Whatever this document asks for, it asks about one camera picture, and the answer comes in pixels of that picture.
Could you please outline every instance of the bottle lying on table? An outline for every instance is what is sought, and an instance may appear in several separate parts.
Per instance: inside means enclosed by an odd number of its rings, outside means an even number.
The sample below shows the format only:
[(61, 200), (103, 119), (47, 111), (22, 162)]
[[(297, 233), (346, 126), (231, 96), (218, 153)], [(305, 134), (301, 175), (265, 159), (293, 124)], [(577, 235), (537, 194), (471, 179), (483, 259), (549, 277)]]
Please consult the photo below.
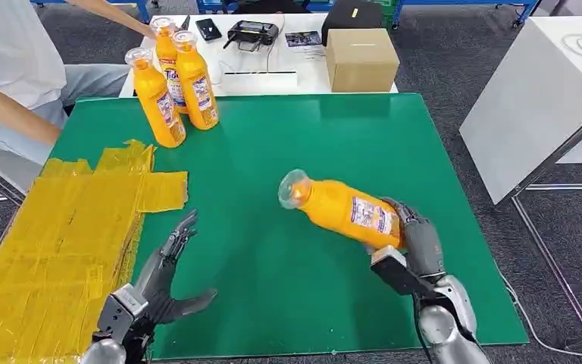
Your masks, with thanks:
[(401, 247), (396, 211), (386, 202), (337, 180), (311, 180), (299, 169), (289, 172), (277, 192), (285, 209), (300, 209), (325, 229), (376, 249)]
[(152, 65), (152, 50), (133, 48), (126, 53), (126, 63), (133, 66), (135, 92), (155, 140), (167, 148), (179, 146), (186, 139), (186, 131), (168, 93), (166, 79)]

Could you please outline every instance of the white table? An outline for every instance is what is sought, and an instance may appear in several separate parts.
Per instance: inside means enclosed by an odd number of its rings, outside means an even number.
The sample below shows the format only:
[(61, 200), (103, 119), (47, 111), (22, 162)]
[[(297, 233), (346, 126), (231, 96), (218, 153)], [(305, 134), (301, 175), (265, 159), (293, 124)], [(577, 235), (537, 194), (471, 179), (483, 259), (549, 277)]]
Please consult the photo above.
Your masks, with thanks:
[[(167, 15), (179, 26), (186, 19), (186, 15)], [(208, 72), (213, 83), (213, 92), (216, 96), (254, 96), (254, 95), (292, 95), (292, 94), (322, 94), (331, 93), (327, 62), (324, 57), (324, 47), (295, 47), (286, 45), (284, 33), (306, 32), (315, 30), (322, 33), (322, 23), (326, 13), (314, 14), (217, 14), (217, 15), (191, 15), (189, 30), (197, 37), (197, 48), (208, 65)], [(211, 18), (222, 32), (222, 38), (205, 42), (199, 35), (195, 22), (197, 20)], [(276, 39), (273, 48), (262, 46), (257, 52), (240, 51), (237, 43), (233, 42), (228, 48), (222, 49), (227, 41), (228, 30), (239, 20), (253, 20), (263, 23), (273, 23), (280, 29), (280, 35)], [(141, 44), (144, 48), (154, 48), (155, 42), (144, 38)], [(264, 75), (245, 75), (244, 86), (236, 83), (227, 83), (225, 72), (265, 72), (267, 71), (295, 71), (297, 81), (293, 84), (271, 84), (277, 79), (271, 77), (267, 84), (256, 84), (267, 81)], [(392, 85), (392, 93), (398, 92), (396, 85)], [(132, 97), (133, 73), (129, 73), (120, 97)]]
[(532, 17), (460, 132), (494, 204), (512, 201), (582, 323), (582, 306), (518, 198), (555, 163), (582, 163), (582, 17)]

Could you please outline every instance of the person's arm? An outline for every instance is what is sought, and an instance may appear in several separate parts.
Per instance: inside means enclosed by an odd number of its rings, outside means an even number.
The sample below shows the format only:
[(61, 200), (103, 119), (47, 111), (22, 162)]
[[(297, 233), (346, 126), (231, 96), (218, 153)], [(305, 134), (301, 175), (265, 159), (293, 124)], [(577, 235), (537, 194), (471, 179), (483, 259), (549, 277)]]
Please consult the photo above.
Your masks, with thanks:
[(61, 129), (0, 93), (0, 124), (49, 146), (53, 146)]
[(108, 4), (105, 0), (66, 0), (66, 2), (84, 8), (93, 14), (105, 17), (115, 23), (124, 25), (125, 27), (135, 30), (137, 33), (141, 33), (150, 39), (155, 38), (155, 34), (148, 25), (140, 23), (134, 17), (119, 10), (116, 6)]

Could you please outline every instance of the bottle label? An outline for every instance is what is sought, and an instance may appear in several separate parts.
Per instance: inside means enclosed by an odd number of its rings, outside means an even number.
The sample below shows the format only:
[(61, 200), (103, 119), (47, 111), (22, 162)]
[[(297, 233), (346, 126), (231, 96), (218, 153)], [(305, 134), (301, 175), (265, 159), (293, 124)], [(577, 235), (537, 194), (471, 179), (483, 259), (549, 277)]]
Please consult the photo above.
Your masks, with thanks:
[(184, 140), (184, 137), (186, 136), (184, 125), (181, 122), (173, 123), (173, 126), (168, 130), (171, 131), (171, 136), (173, 137), (173, 140), (175, 140), (176, 142)]
[(168, 92), (173, 97), (173, 101), (176, 106), (186, 106), (186, 101), (184, 101), (184, 94), (182, 92), (182, 84), (180, 83), (180, 78), (177, 76), (177, 71), (175, 70), (175, 61), (170, 59), (159, 58), (159, 64), (161, 69), (164, 71), (164, 76), (166, 77), (166, 88)]
[(351, 222), (372, 228), (379, 233), (393, 235), (392, 225), (396, 214), (358, 197), (353, 197)]
[(165, 93), (162, 97), (157, 99), (157, 108), (164, 118), (167, 127), (171, 127), (175, 120), (173, 119), (173, 112), (175, 111), (175, 103), (169, 93)]
[(206, 77), (202, 77), (199, 80), (193, 81), (192, 89), (195, 91), (199, 110), (204, 111), (207, 108), (210, 108), (212, 105), (211, 93), (208, 91), (208, 81), (206, 80)]

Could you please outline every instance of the green table mat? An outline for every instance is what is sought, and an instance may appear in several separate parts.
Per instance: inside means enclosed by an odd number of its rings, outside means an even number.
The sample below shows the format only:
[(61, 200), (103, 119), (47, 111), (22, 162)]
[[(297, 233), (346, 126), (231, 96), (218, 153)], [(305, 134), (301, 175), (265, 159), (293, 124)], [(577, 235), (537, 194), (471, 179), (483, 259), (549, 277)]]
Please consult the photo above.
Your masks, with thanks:
[[(286, 172), (336, 179), (407, 202), (438, 228), (446, 267), (467, 288), (483, 344), (527, 335), (445, 149), (417, 94), (223, 97), (208, 131), (186, 120), (155, 171), (188, 171), (185, 210), (198, 235), (183, 252), (175, 297), (219, 291), (202, 313), (158, 328), (154, 358), (267, 356), (419, 347), (411, 299), (369, 269), (360, 243), (285, 210)], [(136, 99), (78, 103), (51, 157), (95, 165), (105, 147), (155, 143)], [(146, 216), (135, 277), (185, 211)]]

